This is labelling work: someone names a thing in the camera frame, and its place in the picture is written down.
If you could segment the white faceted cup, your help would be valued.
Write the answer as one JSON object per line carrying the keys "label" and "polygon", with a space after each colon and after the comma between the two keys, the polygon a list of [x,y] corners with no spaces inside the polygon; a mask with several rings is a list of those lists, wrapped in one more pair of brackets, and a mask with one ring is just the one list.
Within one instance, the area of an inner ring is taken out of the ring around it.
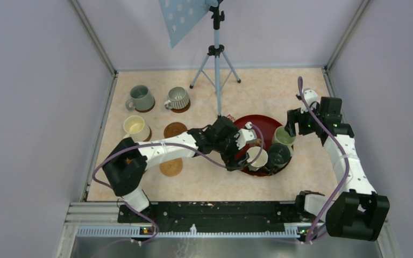
{"label": "white faceted cup", "polygon": [[264,167],[268,161],[267,152],[261,147],[254,146],[246,151],[248,163],[247,169],[254,172]]}

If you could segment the ribbed grey white cup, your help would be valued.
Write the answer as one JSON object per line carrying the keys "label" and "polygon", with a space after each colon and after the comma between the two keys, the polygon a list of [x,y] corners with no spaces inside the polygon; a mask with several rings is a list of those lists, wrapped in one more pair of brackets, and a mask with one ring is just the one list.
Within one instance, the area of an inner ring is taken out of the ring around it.
{"label": "ribbed grey white cup", "polygon": [[189,105],[190,97],[183,87],[174,87],[169,90],[167,100],[164,103],[166,109],[182,110]]}

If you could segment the cream ceramic mug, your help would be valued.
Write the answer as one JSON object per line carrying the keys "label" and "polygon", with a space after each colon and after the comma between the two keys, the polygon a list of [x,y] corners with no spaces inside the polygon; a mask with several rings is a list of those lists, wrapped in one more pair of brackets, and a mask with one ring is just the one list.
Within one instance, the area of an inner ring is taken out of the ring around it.
{"label": "cream ceramic mug", "polygon": [[125,138],[131,138],[134,142],[144,142],[149,135],[150,126],[141,116],[129,116],[123,123]]}

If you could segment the grey ceramic mug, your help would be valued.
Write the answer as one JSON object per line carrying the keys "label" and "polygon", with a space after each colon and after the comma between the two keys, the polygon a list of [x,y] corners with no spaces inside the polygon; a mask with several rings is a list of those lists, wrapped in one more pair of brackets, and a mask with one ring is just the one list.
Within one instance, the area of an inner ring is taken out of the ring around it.
{"label": "grey ceramic mug", "polygon": [[147,110],[155,103],[153,95],[145,85],[136,85],[133,87],[130,91],[130,97],[125,103],[125,107],[129,111],[135,109]]}

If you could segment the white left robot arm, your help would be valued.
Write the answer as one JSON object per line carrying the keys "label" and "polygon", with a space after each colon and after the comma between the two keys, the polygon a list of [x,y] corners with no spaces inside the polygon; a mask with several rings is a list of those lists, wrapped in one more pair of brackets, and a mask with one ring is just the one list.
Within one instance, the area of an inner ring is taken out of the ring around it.
{"label": "white left robot arm", "polygon": [[230,119],[221,116],[212,125],[192,128],[171,138],[152,142],[124,138],[99,168],[104,171],[114,194],[131,207],[131,216],[138,222],[145,222],[151,215],[151,208],[140,181],[147,169],[175,159],[207,157],[217,152],[223,160],[220,167],[240,170],[244,163],[235,156],[256,138],[251,123],[238,128]]}

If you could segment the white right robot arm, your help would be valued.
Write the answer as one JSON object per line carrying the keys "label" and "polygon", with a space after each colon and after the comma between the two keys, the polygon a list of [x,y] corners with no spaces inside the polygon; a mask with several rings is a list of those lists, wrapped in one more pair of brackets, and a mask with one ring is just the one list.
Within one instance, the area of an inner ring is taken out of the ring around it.
{"label": "white right robot arm", "polygon": [[306,241],[315,238],[322,229],[331,237],[365,241],[378,239],[390,209],[387,196],[379,195],[369,182],[355,149],[354,132],[343,122],[342,100],[334,97],[315,97],[302,106],[287,112],[284,127],[289,135],[314,133],[327,152],[338,185],[330,196],[305,191],[303,201],[294,206],[300,221],[313,222]]}

